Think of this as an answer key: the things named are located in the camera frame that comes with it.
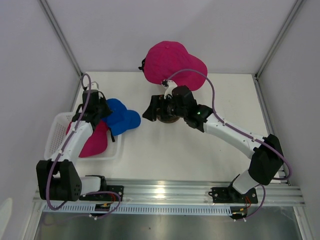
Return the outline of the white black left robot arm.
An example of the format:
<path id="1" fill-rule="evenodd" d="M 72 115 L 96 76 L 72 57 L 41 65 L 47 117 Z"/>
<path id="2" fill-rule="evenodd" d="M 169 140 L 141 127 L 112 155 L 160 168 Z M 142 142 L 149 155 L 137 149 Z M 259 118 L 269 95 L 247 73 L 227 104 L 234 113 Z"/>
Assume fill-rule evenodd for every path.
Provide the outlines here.
<path id="1" fill-rule="evenodd" d="M 75 164 L 101 119 L 111 113 L 99 90 L 87 89 L 82 93 L 82 104 L 72 117 L 62 143 L 48 160 L 40 160 L 36 165 L 41 199 L 75 202 L 89 193 L 99 201 L 107 197 L 108 187 L 102 184 L 102 178 L 97 175 L 80 177 Z"/>

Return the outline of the left aluminium corner profile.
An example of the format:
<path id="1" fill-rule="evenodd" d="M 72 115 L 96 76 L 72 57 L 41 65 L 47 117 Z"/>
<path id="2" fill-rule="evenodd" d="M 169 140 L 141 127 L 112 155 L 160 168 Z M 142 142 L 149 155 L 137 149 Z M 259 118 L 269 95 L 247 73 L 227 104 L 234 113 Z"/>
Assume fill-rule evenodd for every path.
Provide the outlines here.
<path id="1" fill-rule="evenodd" d="M 47 18 L 50 26 L 52 27 L 52 30 L 54 34 L 56 35 L 60 45 L 62 46 L 62 49 L 64 50 L 69 62 L 71 63 L 73 69 L 75 70 L 76 74 L 81 77 L 83 72 L 81 71 L 80 65 L 78 61 L 76 60 L 76 57 L 70 47 L 70 44 L 68 43 L 65 34 L 62 31 L 62 28 L 52 10 L 50 7 L 50 4 L 47 0 L 38 0 L 37 1 Z"/>

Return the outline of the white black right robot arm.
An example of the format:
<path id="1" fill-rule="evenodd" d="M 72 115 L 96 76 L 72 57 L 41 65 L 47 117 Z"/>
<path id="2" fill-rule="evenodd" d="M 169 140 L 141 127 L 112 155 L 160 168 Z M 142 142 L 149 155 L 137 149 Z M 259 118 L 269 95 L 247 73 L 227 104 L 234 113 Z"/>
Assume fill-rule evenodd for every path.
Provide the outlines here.
<path id="1" fill-rule="evenodd" d="M 213 135 L 238 149 L 250 159 L 247 170 L 237 176 L 228 188 L 233 202 L 241 201 L 251 189 L 267 186 L 284 163 L 279 139 L 241 130 L 218 118 L 217 113 L 206 105 L 198 104 L 187 86 L 177 86 L 171 92 L 153 95 L 143 118 L 166 123 L 183 119 L 186 124 L 202 133 Z"/>

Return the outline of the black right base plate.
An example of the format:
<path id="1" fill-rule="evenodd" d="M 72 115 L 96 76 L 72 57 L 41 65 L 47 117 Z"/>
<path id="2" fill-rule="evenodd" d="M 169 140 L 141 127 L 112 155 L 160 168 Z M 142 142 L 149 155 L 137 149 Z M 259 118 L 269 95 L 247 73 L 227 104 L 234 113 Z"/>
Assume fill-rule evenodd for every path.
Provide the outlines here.
<path id="1" fill-rule="evenodd" d="M 212 197 L 213 203 L 217 204 L 257 204 L 258 197 L 255 188 L 251 188 L 247 193 L 239 193 L 232 186 L 212 187 L 208 195 Z"/>

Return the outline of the dark brown round stand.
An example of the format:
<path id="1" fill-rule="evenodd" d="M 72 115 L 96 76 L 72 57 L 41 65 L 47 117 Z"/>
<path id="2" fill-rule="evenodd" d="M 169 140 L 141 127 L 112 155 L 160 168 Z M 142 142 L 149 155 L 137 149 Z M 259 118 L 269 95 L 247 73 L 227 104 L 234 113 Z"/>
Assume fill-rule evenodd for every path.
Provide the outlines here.
<path id="1" fill-rule="evenodd" d="M 165 124 L 173 124 L 180 119 L 177 116 L 169 116 L 169 115 L 165 115 L 165 116 L 157 115 L 156 117 L 157 117 L 157 120 Z"/>

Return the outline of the right aluminium corner profile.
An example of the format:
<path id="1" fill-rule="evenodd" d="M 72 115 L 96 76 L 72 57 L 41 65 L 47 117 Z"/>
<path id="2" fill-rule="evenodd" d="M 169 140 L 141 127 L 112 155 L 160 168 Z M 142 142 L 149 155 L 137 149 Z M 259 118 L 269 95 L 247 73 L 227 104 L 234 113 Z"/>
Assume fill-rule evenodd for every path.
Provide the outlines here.
<path id="1" fill-rule="evenodd" d="M 297 16 L 299 15 L 300 11 L 302 10 L 306 0 L 295 0 L 293 6 L 291 7 L 289 13 L 287 14 L 284 22 L 282 23 L 279 31 L 277 32 L 274 40 L 270 48 L 268 49 L 265 57 L 263 58 L 261 64 L 259 65 L 256 73 L 254 74 L 254 79 L 259 81 L 263 72 L 270 64 L 271 60 L 273 59 L 274 55 L 278 51 L 279 47 L 281 46 L 282 42 L 284 41 L 287 33 L 289 32 L 290 28 L 294 24 Z"/>

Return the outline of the pink cap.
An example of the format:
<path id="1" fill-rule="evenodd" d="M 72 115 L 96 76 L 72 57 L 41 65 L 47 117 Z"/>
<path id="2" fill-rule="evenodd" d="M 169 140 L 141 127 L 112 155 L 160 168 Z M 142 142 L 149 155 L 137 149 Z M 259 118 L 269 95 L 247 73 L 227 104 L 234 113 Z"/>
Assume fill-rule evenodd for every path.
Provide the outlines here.
<path id="1" fill-rule="evenodd" d="M 152 84 L 169 79 L 191 91 L 200 89 L 208 76 L 206 64 L 177 41 L 161 41 L 151 47 L 138 69 Z"/>
<path id="2" fill-rule="evenodd" d="M 108 130 L 102 120 L 95 128 L 89 122 L 72 122 L 61 149 L 65 158 L 73 161 L 103 153 L 108 146 Z"/>

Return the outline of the aluminium corner profile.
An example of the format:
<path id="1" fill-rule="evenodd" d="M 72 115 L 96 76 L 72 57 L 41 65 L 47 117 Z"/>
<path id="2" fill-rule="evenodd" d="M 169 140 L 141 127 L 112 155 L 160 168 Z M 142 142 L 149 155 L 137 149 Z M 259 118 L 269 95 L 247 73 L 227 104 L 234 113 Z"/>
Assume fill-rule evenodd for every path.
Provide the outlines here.
<path id="1" fill-rule="evenodd" d="M 81 71 L 80 65 L 78 61 L 76 60 L 76 57 L 70 47 L 70 44 L 68 43 L 65 34 L 62 31 L 62 28 L 52 10 L 50 7 L 50 4 L 47 0 L 38 0 L 37 1 L 47 18 L 50 26 L 52 27 L 52 30 L 54 34 L 56 35 L 60 45 L 62 46 L 62 49 L 64 50 L 69 62 L 71 63 L 73 69 L 75 70 L 76 74 L 81 77 L 83 72 Z"/>
<path id="2" fill-rule="evenodd" d="M 293 6 L 291 7 L 289 13 L 287 14 L 284 22 L 282 23 L 279 31 L 277 32 L 274 40 L 270 48 L 268 49 L 265 57 L 263 58 L 261 64 L 259 65 L 256 73 L 254 74 L 254 79 L 259 81 L 263 72 L 270 64 L 271 60 L 273 59 L 274 55 L 278 51 L 279 47 L 281 46 L 282 42 L 284 41 L 287 33 L 289 32 L 290 28 L 294 24 L 297 16 L 299 15 L 300 11 L 302 10 L 306 0 L 295 0 Z"/>

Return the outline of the white plastic basket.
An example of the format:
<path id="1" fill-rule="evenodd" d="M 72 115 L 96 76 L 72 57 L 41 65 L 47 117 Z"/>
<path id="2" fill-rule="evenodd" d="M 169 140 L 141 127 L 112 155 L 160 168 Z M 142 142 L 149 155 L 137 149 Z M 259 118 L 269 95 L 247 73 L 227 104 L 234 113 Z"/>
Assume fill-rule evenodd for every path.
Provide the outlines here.
<path id="1" fill-rule="evenodd" d="M 44 150 L 44 159 L 48 160 L 62 144 L 74 112 L 62 112 L 55 116 L 51 125 Z M 90 157 L 79 158 L 79 161 L 112 161 L 118 158 L 121 151 L 122 135 L 115 136 L 112 142 L 110 131 L 107 132 L 108 145 L 104 152 Z"/>

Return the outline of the aluminium mounting rail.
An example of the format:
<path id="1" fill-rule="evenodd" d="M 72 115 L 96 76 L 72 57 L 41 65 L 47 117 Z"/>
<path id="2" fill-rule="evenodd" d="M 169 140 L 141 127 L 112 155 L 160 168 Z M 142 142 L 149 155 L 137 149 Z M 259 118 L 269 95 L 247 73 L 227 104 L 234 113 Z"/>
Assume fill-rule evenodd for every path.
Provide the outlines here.
<path id="1" fill-rule="evenodd" d="M 108 179 L 110 185 L 124 186 L 122 204 L 212 205 L 212 187 L 228 187 L 229 182 Z M 265 207 L 304 207 L 301 188 L 284 183 L 265 187 Z"/>

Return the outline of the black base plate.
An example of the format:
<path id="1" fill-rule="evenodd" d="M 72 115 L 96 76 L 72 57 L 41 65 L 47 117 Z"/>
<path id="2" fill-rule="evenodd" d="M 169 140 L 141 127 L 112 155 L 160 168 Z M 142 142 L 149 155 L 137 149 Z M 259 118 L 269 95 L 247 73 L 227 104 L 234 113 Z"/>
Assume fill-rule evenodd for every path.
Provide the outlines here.
<path id="1" fill-rule="evenodd" d="M 124 196 L 124 189 L 125 187 L 123 185 L 107 185 L 102 186 L 100 188 L 101 192 L 111 192 L 111 193 L 101 193 L 98 195 L 99 201 L 107 201 L 107 202 L 113 202 L 118 201 L 118 197 L 115 195 L 117 193 L 120 196 L 120 200 L 123 200 Z"/>
<path id="2" fill-rule="evenodd" d="M 217 204 L 257 204 L 258 197 L 255 188 L 251 188 L 247 193 L 239 193 L 232 186 L 212 187 L 208 195 L 212 197 L 213 203 Z"/>

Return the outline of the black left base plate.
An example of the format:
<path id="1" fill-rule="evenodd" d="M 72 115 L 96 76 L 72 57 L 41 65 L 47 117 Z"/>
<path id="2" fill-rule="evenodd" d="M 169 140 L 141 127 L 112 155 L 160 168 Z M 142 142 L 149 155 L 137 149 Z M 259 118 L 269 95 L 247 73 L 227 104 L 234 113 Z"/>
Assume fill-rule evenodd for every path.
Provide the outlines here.
<path id="1" fill-rule="evenodd" d="M 124 196 L 124 189 L 125 187 L 123 185 L 107 185 L 102 186 L 100 188 L 101 192 L 111 192 L 111 193 L 101 193 L 98 195 L 99 201 L 107 201 L 107 202 L 113 202 L 118 201 L 118 197 L 115 195 L 117 193 L 120 196 L 120 200 L 123 200 Z"/>

